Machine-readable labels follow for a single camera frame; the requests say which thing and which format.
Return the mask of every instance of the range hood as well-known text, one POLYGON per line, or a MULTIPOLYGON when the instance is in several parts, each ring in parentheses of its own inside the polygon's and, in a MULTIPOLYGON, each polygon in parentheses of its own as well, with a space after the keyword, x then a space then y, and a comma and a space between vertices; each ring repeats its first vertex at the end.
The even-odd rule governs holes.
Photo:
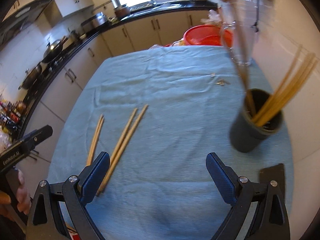
POLYGON ((0 23, 0 46, 6 44, 18 33, 31 25, 52 0, 36 0, 0 23))

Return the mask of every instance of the blue tablecloth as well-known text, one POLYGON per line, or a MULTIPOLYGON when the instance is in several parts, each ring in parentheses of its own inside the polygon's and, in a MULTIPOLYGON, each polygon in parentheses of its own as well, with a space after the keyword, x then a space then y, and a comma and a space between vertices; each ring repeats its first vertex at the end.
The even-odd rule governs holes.
MULTIPOLYGON (((252 88, 271 92, 255 63, 250 81, 252 88)), ((284 163, 289 213, 293 164, 286 126, 250 153, 230 145, 229 128, 243 97, 237 73, 221 47, 160 48, 109 58, 65 123, 48 181, 62 182, 82 171, 101 113, 105 122, 95 156, 101 151, 111 154, 133 108, 149 104, 105 192, 87 205, 106 239, 211 239, 230 205, 223 202, 206 169, 210 152, 253 182, 260 169, 284 163), (219 79, 230 84, 216 85, 219 79)), ((254 204, 241 237, 253 213, 254 204)))

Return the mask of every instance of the white wall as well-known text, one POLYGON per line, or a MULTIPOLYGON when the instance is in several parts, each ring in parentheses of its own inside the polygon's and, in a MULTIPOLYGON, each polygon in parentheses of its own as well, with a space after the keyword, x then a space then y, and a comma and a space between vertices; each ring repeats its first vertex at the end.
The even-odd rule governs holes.
POLYGON ((9 41, 0 51, 0 94, 7 100, 22 100, 27 91, 18 90, 25 78, 25 70, 31 70, 43 59, 48 40, 53 42, 68 35, 91 16, 90 11, 78 13, 56 25, 50 26, 42 14, 31 26, 9 41))
MULTIPOLYGON (((274 0, 261 10, 253 58, 275 89, 298 45, 320 58, 320 33, 299 0, 274 0)), ((284 109, 294 163, 294 191, 289 216, 291 239, 299 239, 320 207, 320 64, 284 109)))

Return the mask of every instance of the black countertop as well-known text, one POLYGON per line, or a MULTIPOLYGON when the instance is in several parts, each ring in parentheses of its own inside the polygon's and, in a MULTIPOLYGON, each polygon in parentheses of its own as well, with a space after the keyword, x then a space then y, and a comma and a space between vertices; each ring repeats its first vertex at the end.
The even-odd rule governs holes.
POLYGON ((85 46, 87 45, 91 40, 93 40, 96 36, 98 36, 100 33, 106 32, 112 28, 115 28, 117 26, 120 26, 122 24, 126 24, 128 22, 132 22, 135 20, 139 20, 145 17, 159 15, 163 13, 169 13, 169 12, 175 12, 175 11, 188 11, 188 10, 216 10, 217 4, 211 3, 209 1, 195 1, 193 3, 188 1, 180 1, 180 2, 174 2, 174 3, 166 3, 162 6, 155 6, 154 8, 148 8, 144 11, 136 12, 128 17, 122 19, 121 21, 118 21, 116 23, 113 23, 110 25, 110 23, 103 24, 99 26, 98 28, 90 31, 87 33, 87 38, 85 41, 79 44, 73 44, 70 45, 68 48, 66 48, 63 51, 63 55, 61 56, 60 60, 52 66, 52 70, 47 72, 47 75, 43 77, 40 80, 37 80, 36 89, 34 89, 33 86, 28 90, 27 95, 24 98, 24 102, 27 105, 27 113, 23 115, 20 119, 19 123, 19 129, 17 131, 17 134, 15 138, 20 139, 22 138, 26 127, 28 125, 28 122, 31 118, 31 115, 33 114, 34 110, 36 109, 38 103, 40 102, 42 96, 52 83, 52 81, 55 79, 55 77, 59 74, 59 72, 63 69, 63 67, 85 46))

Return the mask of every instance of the red basket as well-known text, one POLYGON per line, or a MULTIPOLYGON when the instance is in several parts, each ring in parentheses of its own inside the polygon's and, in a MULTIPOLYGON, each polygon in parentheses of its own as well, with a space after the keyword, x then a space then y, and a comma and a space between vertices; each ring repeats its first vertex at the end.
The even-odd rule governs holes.
MULTIPOLYGON (((232 46, 232 33, 225 32, 227 45, 232 46)), ((221 46, 220 28, 213 25, 199 25, 186 31, 183 35, 186 45, 213 45, 221 46)))

